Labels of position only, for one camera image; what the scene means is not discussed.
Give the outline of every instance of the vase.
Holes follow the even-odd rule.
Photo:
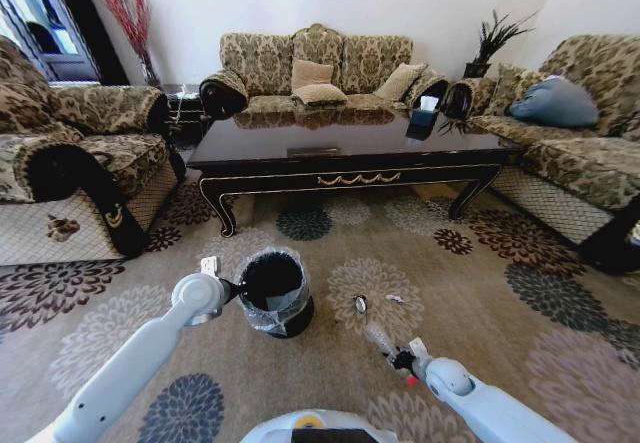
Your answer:
[[[487,74],[491,63],[467,63],[464,69],[465,78],[482,78]]]
[[[153,63],[151,63],[149,53],[145,50],[138,56],[140,58],[140,66],[142,67],[142,76],[144,77],[144,81],[149,86],[160,88],[160,80],[158,79],[158,75],[156,75],[156,72],[153,69]]]

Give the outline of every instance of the door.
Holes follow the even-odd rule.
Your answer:
[[[50,81],[98,81],[99,71],[63,0],[0,0],[0,33]]]

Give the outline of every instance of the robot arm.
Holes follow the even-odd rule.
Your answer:
[[[218,316],[233,293],[227,282],[203,273],[184,277],[173,291],[169,311],[136,331],[29,443],[98,441],[171,356],[180,330]]]
[[[485,443],[576,441],[508,393],[484,384],[455,360],[434,359],[420,379]]]

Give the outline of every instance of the sofa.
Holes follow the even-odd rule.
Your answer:
[[[410,62],[412,51],[404,36],[345,36],[317,23],[287,36],[229,33],[220,39],[223,70],[202,81],[200,96],[210,119],[235,115],[244,128],[388,122],[390,111],[416,107],[423,95],[442,99],[448,88],[427,67],[401,102],[373,95],[400,63]],[[333,65],[332,84],[347,103],[331,113],[297,104],[291,97],[294,59]]]
[[[150,87],[49,86],[0,37],[0,265],[133,257],[185,167]]]
[[[640,36],[570,37],[539,71],[585,88],[598,106],[598,124],[565,129],[519,121],[508,110],[487,115],[491,78],[453,85],[446,112],[526,149],[500,173],[495,190],[578,245],[592,264],[637,269],[640,253],[630,235],[640,229]],[[511,102],[499,103],[507,109]]]

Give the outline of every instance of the glossy tabletop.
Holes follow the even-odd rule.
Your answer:
[[[405,111],[384,113],[361,114],[349,120],[338,118],[337,112],[331,110],[298,114],[290,119],[260,116],[245,120],[236,115],[213,124],[188,166],[203,168],[300,156],[332,158],[518,150],[517,145],[499,136],[467,132],[459,121],[444,115],[438,115],[431,125],[418,126],[410,123],[410,115]]]

